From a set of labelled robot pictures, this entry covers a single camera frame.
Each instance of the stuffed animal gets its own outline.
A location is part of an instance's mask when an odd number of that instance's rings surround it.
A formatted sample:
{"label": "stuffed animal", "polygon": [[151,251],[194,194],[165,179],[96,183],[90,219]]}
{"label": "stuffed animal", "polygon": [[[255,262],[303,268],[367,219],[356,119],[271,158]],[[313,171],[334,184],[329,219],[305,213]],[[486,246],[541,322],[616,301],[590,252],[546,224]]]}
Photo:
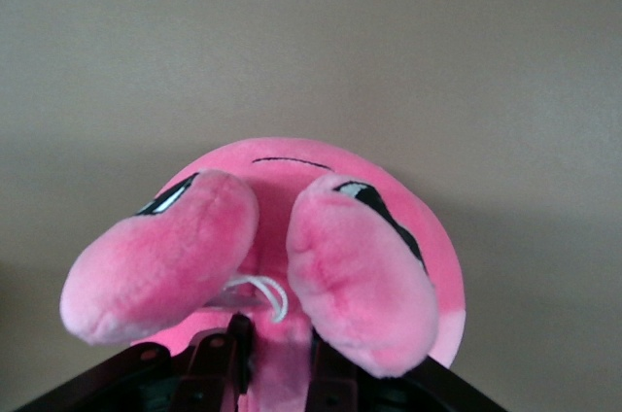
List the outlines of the stuffed animal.
{"label": "stuffed animal", "polygon": [[312,330],[376,377],[448,366],[465,322],[460,266],[431,210],[380,167],[295,138],[197,159],[90,244],[60,311],[86,342],[173,355],[239,311],[253,320],[240,410],[304,410]]}

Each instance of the plush eye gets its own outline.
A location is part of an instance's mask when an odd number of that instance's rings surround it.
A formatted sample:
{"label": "plush eye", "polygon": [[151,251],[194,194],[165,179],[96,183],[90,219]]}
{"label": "plush eye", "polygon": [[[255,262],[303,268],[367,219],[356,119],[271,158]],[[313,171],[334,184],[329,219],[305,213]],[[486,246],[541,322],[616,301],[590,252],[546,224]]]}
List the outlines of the plush eye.
{"label": "plush eye", "polygon": [[173,203],[180,199],[186,190],[190,188],[192,181],[197,175],[198,172],[195,172],[190,177],[178,182],[170,189],[163,191],[151,202],[143,206],[135,216],[159,215],[160,213],[164,213]]}
{"label": "plush eye", "polygon": [[376,213],[378,213],[380,216],[382,216],[385,221],[389,223],[393,227],[393,229],[396,230],[396,232],[406,243],[415,258],[418,259],[421,265],[424,267],[424,270],[426,269],[426,264],[424,263],[424,259],[421,256],[421,250],[419,249],[419,244],[417,243],[413,235],[408,232],[408,230],[406,230],[404,227],[399,225],[394,217],[391,216],[391,213],[389,213],[389,209],[387,208],[387,205],[380,196],[380,193],[378,193],[378,190],[376,190],[369,184],[364,184],[361,182],[346,182],[345,184],[340,185],[334,190],[356,198],[361,203],[364,203],[365,205],[373,209]]}

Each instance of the white eye highlight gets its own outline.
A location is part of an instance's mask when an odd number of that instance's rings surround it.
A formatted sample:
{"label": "white eye highlight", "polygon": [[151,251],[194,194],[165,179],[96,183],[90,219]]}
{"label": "white eye highlight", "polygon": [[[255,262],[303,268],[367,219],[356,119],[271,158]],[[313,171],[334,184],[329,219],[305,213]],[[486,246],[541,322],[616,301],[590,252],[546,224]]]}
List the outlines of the white eye highlight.
{"label": "white eye highlight", "polygon": [[366,185],[366,184],[360,184],[358,182],[351,182],[350,184],[346,184],[345,186],[341,186],[339,188],[339,192],[345,193],[348,196],[356,198],[357,194],[359,194],[359,192],[361,190],[365,190],[365,189],[368,189],[368,188],[369,188],[369,186]]}
{"label": "white eye highlight", "polygon": [[166,211],[168,209],[169,206],[171,206],[173,203],[175,203],[177,201],[177,199],[182,195],[182,193],[184,193],[186,191],[186,188],[181,188],[179,190],[177,190],[175,193],[173,193],[171,196],[169,196],[166,201],[163,201],[159,206],[157,206],[156,208],[154,208],[154,210],[152,211],[152,213],[157,214],[157,213],[162,213],[164,211]]}

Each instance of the beige wall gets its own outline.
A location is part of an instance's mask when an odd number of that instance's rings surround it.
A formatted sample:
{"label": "beige wall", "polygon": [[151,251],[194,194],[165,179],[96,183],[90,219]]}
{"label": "beige wall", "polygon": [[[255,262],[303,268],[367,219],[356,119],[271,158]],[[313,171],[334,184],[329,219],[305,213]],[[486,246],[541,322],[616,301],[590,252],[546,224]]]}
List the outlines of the beige wall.
{"label": "beige wall", "polygon": [[622,0],[0,0],[0,410],[109,357],[80,250],[196,156],[312,137],[378,162],[466,276],[455,371],[512,411],[619,410]]}

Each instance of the fuzzy fabric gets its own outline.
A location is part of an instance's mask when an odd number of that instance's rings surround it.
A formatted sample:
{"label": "fuzzy fabric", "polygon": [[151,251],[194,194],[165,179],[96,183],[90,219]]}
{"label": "fuzzy fabric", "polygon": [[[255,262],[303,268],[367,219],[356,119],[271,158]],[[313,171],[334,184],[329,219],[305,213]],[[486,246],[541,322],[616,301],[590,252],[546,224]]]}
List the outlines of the fuzzy fabric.
{"label": "fuzzy fabric", "polygon": [[[265,300],[256,287],[227,289],[241,275],[282,288],[283,321],[249,302]],[[325,143],[260,138],[199,158],[86,248],[60,311],[86,342],[152,340],[173,355],[241,311],[256,340],[240,410],[296,412],[313,327],[370,374],[399,376],[425,355],[451,363],[465,297],[442,225],[395,178]]]}

